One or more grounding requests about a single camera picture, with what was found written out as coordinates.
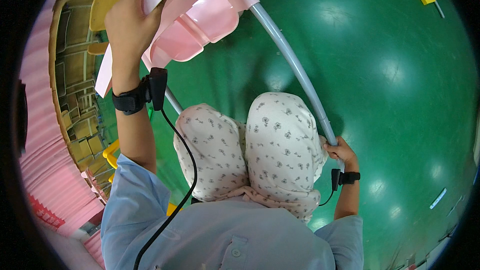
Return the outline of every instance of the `floral pants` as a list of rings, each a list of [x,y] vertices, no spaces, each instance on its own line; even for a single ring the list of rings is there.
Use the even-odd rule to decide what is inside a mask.
[[[313,189],[322,173],[326,139],[314,116],[292,94],[268,92],[251,104],[247,124],[202,103],[190,106],[176,128],[194,155],[198,181],[193,196],[220,201],[243,195],[269,208],[285,208],[307,223],[320,202]],[[182,141],[173,139],[183,174],[194,180],[192,160]]]

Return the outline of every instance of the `person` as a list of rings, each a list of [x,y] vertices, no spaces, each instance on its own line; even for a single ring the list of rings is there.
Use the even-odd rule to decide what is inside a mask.
[[[141,56],[159,27],[163,4],[145,16],[141,1],[120,0],[105,17],[116,96],[139,85]],[[101,226],[107,270],[133,268],[167,219],[170,198],[156,176],[147,109],[131,115],[117,110],[116,117],[121,154]],[[193,196],[201,203],[177,214],[144,253],[139,269],[363,268],[359,181],[341,187],[333,222],[315,232],[306,225],[320,202],[314,182],[327,156],[342,159],[346,172],[359,172],[359,164],[342,137],[331,146],[318,135],[300,97],[261,94],[246,124],[202,103],[184,110],[176,128],[195,158]],[[191,186],[192,160],[177,136],[173,146]]]

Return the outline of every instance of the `black wrist strap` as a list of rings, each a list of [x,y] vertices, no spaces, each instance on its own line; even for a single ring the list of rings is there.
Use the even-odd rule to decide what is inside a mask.
[[[360,173],[358,172],[345,172],[340,173],[340,178],[338,180],[339,185],[353,185],[356,180],[360,180]]]
[[[112,93],[113,106],[125,115],[132,115],[141,111],[145,103],[152,101],[150,88],[148,87],[148,78],[142,78],[138,87],[131,91],[121,93],[118,96]]]

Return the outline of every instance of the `hand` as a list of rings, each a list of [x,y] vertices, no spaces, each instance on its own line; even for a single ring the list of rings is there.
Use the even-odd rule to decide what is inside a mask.
[[[347,167],[356,166],[358,168],[357,155],[353,152],[352,148],[345,142],[341,136],[336,137],[338,143],[337,146],[332,146],[328,141],[323,145],[323,148],[328,152],[328,155],[332,159],[342,159],[345,162],[345,171]]]
[[[120,67],[112,69],[113,75],[120,71],[135,71],[142,54],[152,43],[159,29],[163,3],[145,16],[142,0],[120,0],[105,16],[105,27],[112,49],[113,63]]]

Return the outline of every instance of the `pink plastic part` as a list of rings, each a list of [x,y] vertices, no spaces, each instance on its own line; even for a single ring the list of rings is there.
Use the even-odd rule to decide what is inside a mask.
[[[145,13],[161,0],[143,0]],[[238,25],[238,13],[259,0],[167,0],[160,27],[150,47],[141,57],[150,71],[164,68],[171,60],[185,62],[203,51],[208,43],[218,42]],[[108,46],[96,80],[95,90],[105,97],[111,88],[112,52]]]

